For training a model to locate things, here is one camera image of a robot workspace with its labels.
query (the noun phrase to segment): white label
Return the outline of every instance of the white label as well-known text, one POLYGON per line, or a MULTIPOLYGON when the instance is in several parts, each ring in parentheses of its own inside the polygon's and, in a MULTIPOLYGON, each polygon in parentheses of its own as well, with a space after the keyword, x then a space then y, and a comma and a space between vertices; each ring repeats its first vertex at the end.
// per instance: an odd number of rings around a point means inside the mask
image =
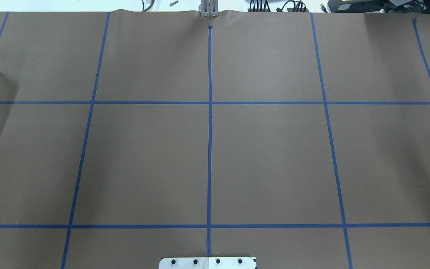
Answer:
POLYGON ((340 11, 340 10, 347 10, 350 6, 351 6, 351 4, 342 4, 342 5, 339 5, 338 11, 340 11))

